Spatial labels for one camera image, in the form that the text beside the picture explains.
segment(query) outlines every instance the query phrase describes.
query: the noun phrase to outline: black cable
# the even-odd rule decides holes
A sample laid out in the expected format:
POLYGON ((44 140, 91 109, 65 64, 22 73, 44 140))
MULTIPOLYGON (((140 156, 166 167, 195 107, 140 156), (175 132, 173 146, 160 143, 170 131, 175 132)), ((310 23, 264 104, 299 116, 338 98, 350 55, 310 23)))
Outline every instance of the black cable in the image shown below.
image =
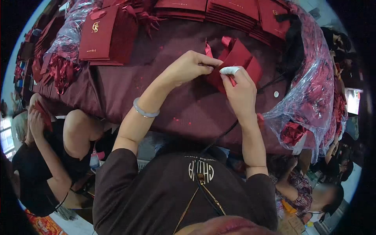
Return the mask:
MULTIPOLYGON (((271 84, 274 84, 276 82, 279 82, 279 81, 282 81, 284 80, 285 78, 283 77, 282 79, 280 79, 282 77, 284 73, 282 73, 281 75, 279 75, 278 77, 276 77, 275 79, 271 80, 270 82, 266 83, 264 86, 262 86, 260 89, 257 90, 257 94, 261 93, 266 87, 270 86, 271 84)), ((206 151, 211 148, 219 139, 221 139, 222 137, 224 137, 225 135, 227 135, 230 131, 232 131, 235 126, 237 126, 239 123, 239 120, 237 119, 231 126, 229 129, 227 129, 225 132, 223 132, 220 136, 218 136, 211 144, 209 144, 204 150, 201 151, 200 153, 200 156, 203 156, 206 151)), ((200 191, 202 192, 202 194, 204 195, 205 199, 209 202, 209 204, 214 208, 214 210, 216 211, 216 213, 221 216, 221 215, 224 215, 222 210, 220 210, 218 208, 218 205, 214 204, 213 200, 211 198, 209 198, 208 194, 204 191, 204 189, 202 188, 202 185, 199 181, 199 178, 198 178, 198 172, 197 172, 197 169, 199 168, 199 159, 196 160, 196 164, 193 165, 193 172, 194 172, 194 178, 197 182, 197 185, 200 189, 200 191)))
MULTIPOLYGON (((67 196, 68 196, 68 193, 69 193, 69 191, 67 192, 67 194, 66 194, 64 200, 59 204, 58 207, 55 208, 54 211, 57 211, 57 209, 59 209, 59 207, 64 203, 64 201, 66 200, 66 198, 67 198, 67 196)), ((35 217, 40 217, 40 216, 37 216, 37 215, 35 215, 35 214, 30 214, 30 213, 28 213, 28 212, 25 212, 25 213, 26 213, 26 214, 29 214, 29 215, 32 215, 32 216, 35 216, 35 217)))

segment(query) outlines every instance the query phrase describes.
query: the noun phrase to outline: clear plastic sheet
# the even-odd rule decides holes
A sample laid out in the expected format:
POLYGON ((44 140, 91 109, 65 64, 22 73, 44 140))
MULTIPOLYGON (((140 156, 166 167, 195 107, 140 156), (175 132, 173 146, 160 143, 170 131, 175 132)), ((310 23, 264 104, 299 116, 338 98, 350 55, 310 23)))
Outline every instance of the clear plastic sheet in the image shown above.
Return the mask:
POLYGON ((303 148, 312 149, 311 162, 316 163, 320 145, 332 119, 333 63, 320 26, 301 7, 291 2, 289 6, 291 13, 298 15, 302 22, 305 59, 291 83, 289 93, 272 110, 262 115, 265 126, 275 133, 286 149, 293 150, 294 146, 285 143, 284 128, 291 123, 306 128, 307 138, 303 148))
POLYGON ((86 16, 95 7, 101 7, 103 0, 74 0, 73 6, 65 14, 65 23, 59 30, 50 49, 44 54, 56 53, 67 60, 78 64, 78 52, 82 29, 86 16))

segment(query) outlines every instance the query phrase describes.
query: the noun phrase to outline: gold logo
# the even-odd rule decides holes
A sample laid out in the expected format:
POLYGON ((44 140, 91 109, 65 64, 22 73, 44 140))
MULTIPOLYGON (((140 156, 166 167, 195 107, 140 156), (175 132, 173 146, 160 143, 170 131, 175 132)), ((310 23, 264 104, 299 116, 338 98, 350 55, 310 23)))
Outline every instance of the gold logo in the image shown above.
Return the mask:
POLYGON ((92 31, 92 32, 94 32, 94 33, 98 32, 98 27, 99 27, 98 23, 99 23, 99 21, 98 21, 98 22, 95 22, 95 23, 93 24, 93 31, 92 31))

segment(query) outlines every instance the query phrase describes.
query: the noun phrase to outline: stack of red bags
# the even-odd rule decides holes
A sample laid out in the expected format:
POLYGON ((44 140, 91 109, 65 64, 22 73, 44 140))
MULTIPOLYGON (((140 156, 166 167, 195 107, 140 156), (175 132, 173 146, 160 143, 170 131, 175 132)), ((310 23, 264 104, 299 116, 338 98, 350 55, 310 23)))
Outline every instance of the stack of red bags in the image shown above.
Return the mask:
POLYGON ((206 20, 248 33, 259 19, 257 0, 208 0, 206 20))
POLYGON ((132 6, 122 4, 93 10, 85 20, 79 59, 90 65, 129 62, 138 24, 132 6))
POLYGON ((289 21, 277 22, 275 16, 287 14, 288 6, 283 1, 257 0, 259 9, 259 23, 251 31, 249 36, 271 46, 280 48, 285 41, 286 32, 290 27, 289 21))
POLYGON ((54 17, 47 26, 41 32, 38 42, 35 44, 34 49, 34 62, 32 65, 33 79, 38 83, 43 78, 43 74, 46 70, 41 71, 43 64, 43 56, 45 52, 50 48, 51 43, 56 38, 56 34, 60 28, 64 25, 64 16, 54 17))
POLYGON ((206 0, 159 0, 155 5, 157 17, 172 17, 203 22, 206 0))

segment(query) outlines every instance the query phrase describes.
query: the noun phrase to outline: left hand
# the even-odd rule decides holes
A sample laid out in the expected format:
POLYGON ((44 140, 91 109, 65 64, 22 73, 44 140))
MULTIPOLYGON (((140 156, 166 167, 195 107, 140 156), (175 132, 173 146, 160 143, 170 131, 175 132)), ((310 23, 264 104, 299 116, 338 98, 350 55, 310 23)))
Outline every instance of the left hand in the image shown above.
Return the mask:
POLYGON ((214 59, 206 55, 187 51, 168 66, 160 75, 163 82, 174 86, 180 86, 203 74, 210 74, 213 67, 218 67, 223 63, 219 59, 214 59))
POLYGON ((29 122, 30 131, 34 139, 42 137, 44 129, 44 120, 42 118, 41 113, 35 109, 32 109, 27 116, 27 121, 29 122))

